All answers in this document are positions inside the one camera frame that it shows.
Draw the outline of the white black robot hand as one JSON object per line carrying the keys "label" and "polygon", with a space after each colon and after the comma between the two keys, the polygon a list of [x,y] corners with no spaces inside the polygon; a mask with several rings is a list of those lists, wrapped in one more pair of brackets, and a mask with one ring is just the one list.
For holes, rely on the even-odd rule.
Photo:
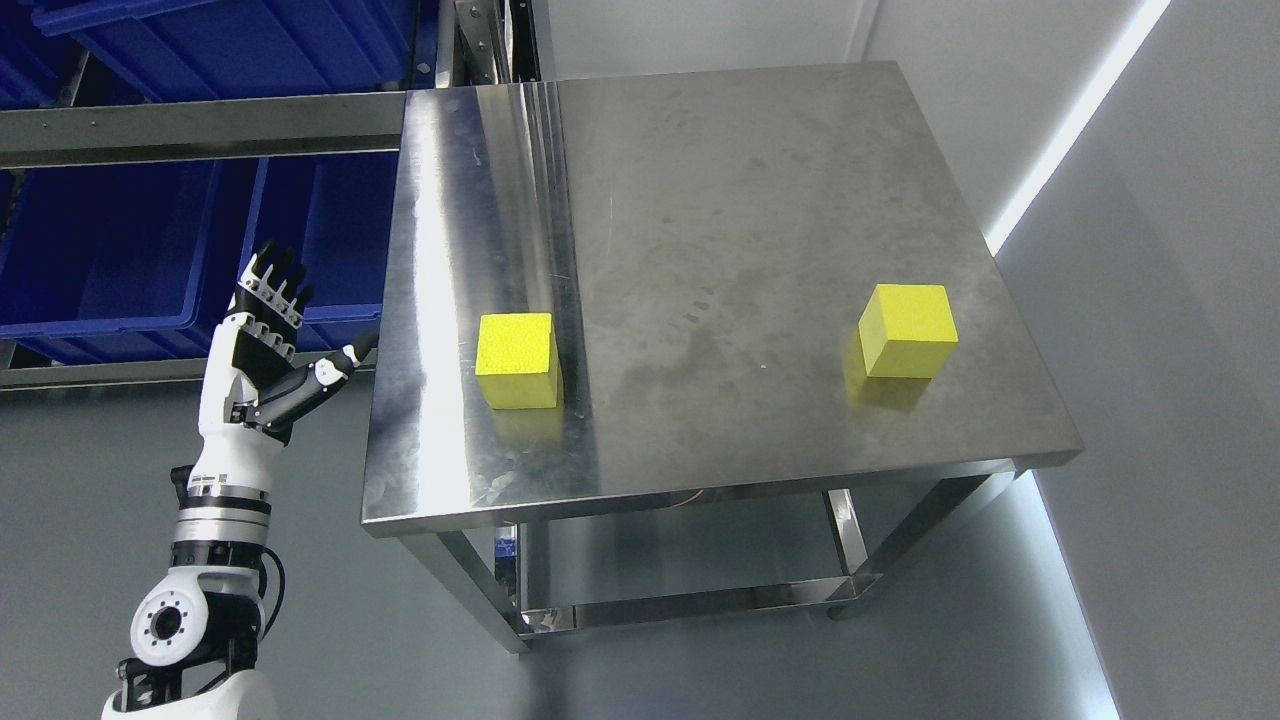
{"label": "white black robot hand", "polygon": [[294,361],[303,313],[314,297],[306,268],[275,240],[259,245],[236,279],[204,373],[191,474],[247,484],[291,441],[303,416],[333,398],[379,346],[372,331],[319,360]]}

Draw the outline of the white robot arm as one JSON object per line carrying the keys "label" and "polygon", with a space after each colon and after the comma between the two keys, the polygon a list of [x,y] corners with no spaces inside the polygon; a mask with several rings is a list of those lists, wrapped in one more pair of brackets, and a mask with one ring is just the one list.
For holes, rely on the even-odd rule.
{"label": "white robot arm", "polygon": [[257,667],[275,618],[264,607],[271,505],[266,492],[221,482],[192,484],[173,468],[178,505],[170,566],[140,601],[116,665],[119,687],[104,719],[276,719]]}

